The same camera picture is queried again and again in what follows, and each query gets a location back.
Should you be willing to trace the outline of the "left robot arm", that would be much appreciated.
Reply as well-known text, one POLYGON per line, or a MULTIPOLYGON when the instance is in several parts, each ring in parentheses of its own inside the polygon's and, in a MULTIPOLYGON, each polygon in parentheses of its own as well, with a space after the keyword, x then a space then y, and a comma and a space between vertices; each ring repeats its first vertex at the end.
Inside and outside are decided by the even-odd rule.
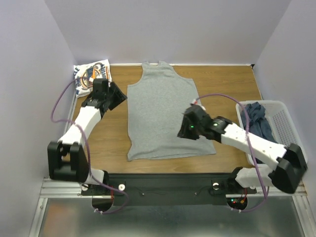
POLYGON ((92 184, 100 195, 110 188, 108 172, 91 167, 87 140, 107 111, 124 102, 127 96, 108 79, 95 79, 90 94, 82 102, 75 121, 67 119, 69 129, 47 146, 49 177, 52 180, 92 184))

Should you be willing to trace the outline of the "grey tank top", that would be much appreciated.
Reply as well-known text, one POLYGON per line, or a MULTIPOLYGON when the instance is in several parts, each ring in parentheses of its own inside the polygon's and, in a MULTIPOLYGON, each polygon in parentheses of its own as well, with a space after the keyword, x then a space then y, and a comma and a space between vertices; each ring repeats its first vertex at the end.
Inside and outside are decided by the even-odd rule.
POLYGON ((127 87, 128 161, 214 155, 212 141, 177 136, 183 112, 198 98, 193 79, 176 73, 166 62, 142 64, 140 80, 127 87))

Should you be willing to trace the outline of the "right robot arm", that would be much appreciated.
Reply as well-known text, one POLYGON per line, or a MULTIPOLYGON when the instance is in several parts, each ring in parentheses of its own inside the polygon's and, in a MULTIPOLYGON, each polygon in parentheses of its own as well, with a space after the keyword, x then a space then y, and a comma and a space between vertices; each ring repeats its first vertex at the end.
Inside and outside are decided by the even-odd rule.
POLYGON ((293 194, 307 171, 299 145, 270 142, 224 117, 211 118, 203 106, 191 104, 183 113, 178 137, 197 140, 201 136, 237 148, 263 162, 262 166, 238 169, 236 175, 227 180, 227 187, 233 193, 243 188, 273 186, 293 194))

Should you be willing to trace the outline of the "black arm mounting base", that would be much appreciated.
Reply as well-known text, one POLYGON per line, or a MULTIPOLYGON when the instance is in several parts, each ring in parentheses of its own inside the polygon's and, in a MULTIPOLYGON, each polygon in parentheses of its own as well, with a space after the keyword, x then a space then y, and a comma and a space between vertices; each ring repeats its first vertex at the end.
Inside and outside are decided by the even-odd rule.
POLYGON ((128 205, 226 205, 227 195, 254 194, 232 173, 110 174, 109 185, 125 185, 128 205))

